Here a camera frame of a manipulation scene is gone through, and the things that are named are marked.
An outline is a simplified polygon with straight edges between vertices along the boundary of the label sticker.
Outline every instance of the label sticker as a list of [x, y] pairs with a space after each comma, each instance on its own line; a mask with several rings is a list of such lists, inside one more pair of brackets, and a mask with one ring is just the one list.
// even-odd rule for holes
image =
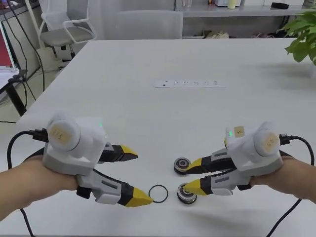
[[278, 137], [274, 133], [270, 133], [270, 135], [264, 140], [263, 146], [268, 153], [270, 153], [274, 147], [277, 145]]
[[70, 134], [58, 125], [54, 125], [51, 128], [49, 135], [63, 145], [66, 145], [71, 138]]
[[238, 126], [234, 128], [235, 137], [244, 137], [245, 136], [245, 129], [243, 126]]

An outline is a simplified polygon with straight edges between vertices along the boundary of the white table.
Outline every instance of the white table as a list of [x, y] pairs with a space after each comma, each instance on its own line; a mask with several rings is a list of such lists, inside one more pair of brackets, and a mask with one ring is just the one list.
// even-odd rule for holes
[[[148, 191], [169, 189], [165, 203], [135, 209], [101, 205], [62, 192], [26, 211], [37, 236], [262, 237], [296, 200], [267, 187], [231, 197], [198, 197], [192, 206], [176, 196], [178, 157], [191, 160], [223, 147], [228, 125], [273, 121], [280, 133], [315, 141], [316, 83], [310, 62], [287, 56], [288, 39], [94, 41], [80, 52], [18, 122], [16, 130], [41, 127], [59, 108], [75, 116], [100, 116], [113, 144], [139, 153], [131, 162], [98, 169]], [[156, 80], [218, 80], [226, 88], [154, 88]], [[9, 138], [3, 138], [1, 149]], [[41, 147], [21, 138], [17, 165]], [[309, 162], [304, 145], [285, 151]], [[5, 169], [5, 159], [0, 167]], [[274, 236], [313, 236], [316, 205], [304, 201]], [[26, 235], [20, 213], [0, 224], [0, 234]]]

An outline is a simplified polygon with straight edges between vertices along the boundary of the office chair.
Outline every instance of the office chair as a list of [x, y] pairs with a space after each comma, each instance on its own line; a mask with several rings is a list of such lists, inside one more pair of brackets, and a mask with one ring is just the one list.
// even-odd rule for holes
[[117, 15], [117, 40], [175, 40], [182, 38], [183, 14], [178, 11], [121, 11]]
[[[52, 0], [48, 2], [48, 10], [43, 13], [40, 26], [40, 40], [49, 46], [66, 50], [69, 45], [71, 57], [75, 57], [73, 44], [85, 43], [97, 38], [96, 31], [89, 21], [89, 0], [67, 0], [67, 11], [50, 12]], [[49, 31], [42, 32], [44, 25]]]

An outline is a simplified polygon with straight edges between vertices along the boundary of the power strip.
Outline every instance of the power strip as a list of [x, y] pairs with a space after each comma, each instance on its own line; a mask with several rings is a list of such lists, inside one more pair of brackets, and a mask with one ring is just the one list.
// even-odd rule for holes
[[179, 87], [225, 87], [219, 81], [212, 80], [159, 80], [155, 81], [155, 88]]

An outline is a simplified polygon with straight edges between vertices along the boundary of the green plant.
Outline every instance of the green plant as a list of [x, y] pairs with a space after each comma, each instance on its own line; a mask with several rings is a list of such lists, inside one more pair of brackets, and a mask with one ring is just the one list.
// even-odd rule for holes
[[296, 36], [297, 39], [285, 50], [292, 53], [296, 62], [302, 62], [307, 56], [316, 65], [316, 10], [298, 14], [294, 21], [286, 24], [282, 30], [287, 36]]

